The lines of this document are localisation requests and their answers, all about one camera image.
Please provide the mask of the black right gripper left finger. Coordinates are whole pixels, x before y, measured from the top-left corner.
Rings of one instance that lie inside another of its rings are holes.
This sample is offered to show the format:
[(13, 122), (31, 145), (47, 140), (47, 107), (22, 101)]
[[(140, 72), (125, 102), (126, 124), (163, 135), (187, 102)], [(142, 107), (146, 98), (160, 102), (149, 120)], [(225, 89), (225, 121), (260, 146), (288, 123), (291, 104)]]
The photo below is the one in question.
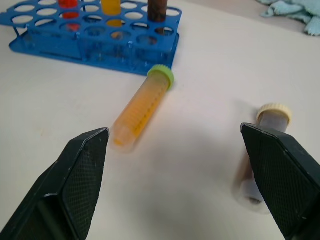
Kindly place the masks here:
[(104, 173), (108, 128), (71, 139), (35, 181), (0, 233), (2, 240), (85, 240)]

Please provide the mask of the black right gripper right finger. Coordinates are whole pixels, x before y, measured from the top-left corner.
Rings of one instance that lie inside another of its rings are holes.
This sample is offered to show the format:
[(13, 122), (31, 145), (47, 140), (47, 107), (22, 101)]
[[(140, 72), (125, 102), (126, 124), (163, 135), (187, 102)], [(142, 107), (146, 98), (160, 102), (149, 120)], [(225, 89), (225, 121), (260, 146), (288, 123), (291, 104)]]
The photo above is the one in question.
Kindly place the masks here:
[(320, 238), (320, 165), (291, 135), (240, 127), (258, 189), (286, 240)]

